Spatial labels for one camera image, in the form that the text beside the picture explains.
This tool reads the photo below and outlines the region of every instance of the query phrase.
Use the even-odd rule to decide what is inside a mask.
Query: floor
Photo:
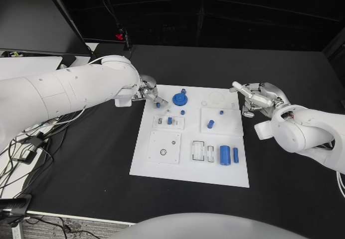
[[[116,232],[123,230],[129,227],[127,224],[117,224],[117,223],[104,223],[96,222],[91,220],[81,220],[81,219],[71,219],[71,218],[60,218],[44,216],[42,218],[49,223],[55,223],[70,226],[71,233],[67,234],[68,239],[94,239],[88,233],[78,232],[81,230],[90,231],[96,236],[101,239],[110,237]],[[23,221],[23,237],[25,239],[65,239],[64,232],[61,227],[49,225],[48,223],[38,222],[36,219],[31,218]],[[10,226],[5,224],[5,220],[0,222],[0,239],[12,239],[12,229]]]

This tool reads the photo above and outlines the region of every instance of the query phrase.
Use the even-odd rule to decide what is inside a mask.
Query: red light
[[[122,41],[124,40],[124,37],[123,37],[122,34],[116,34],[116,37],[117,37],[119,40],[122,40]]]

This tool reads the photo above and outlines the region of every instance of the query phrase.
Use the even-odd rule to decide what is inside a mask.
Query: black table
[[[96,51],[117,50],[117,45],[101,44]],[[340,103],[345,90],[321,52],[139,45],[132,63],[159,84],[230,88],[233,81],[270,82],[293,104],[345,112]],[[288,153],[273,138],[259,140],[254,125],[267,120],[262,113],[243,118],[250,188],[132,176],[143,109],[145,102],[117,108],[109,101],[86,111],[68,128],[54,166],[32,187],[31,211],[133,223],[166,214],[218,213],[314,239],[345,238],[337,173]]]

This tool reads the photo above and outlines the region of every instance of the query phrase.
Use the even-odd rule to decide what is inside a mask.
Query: blue object
[[[174,98],[172,98],[172,102],[178,105],[178,106],[184,106],[187,104],[188,101],[188,97],[185,95],[185,89],[182,89],[181,93],[178,93]]]
[[[234,163],[239,163],[239,149],[234,148]]]
[[[231,159],[230,159],[230,146],[224,145],[221,146],[221,165],[230,165]]]
[[[208,128],[213,128],[213,127],[214,127],[214,120],[211,120],[211,121],[208,122],[207,127],[208,127]]]

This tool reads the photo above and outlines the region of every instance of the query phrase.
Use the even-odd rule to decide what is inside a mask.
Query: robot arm
[[[316,160],[325,167],[345,173],[345,116],[292,105],[283,91],[270,83],[233,83],[231,92],[246,96],[243,115],[262,111],[272,120],[254,126],[262,140],[275,137],[282,148]],[[319,147],[335,139],[335,147]]]
[[[123,56],[103,64],[71,67],[51,73],[0,81],[0,151],[32,125],[114,99],[117,107],[132,100],[159,97],[156,81],[139,72]]]

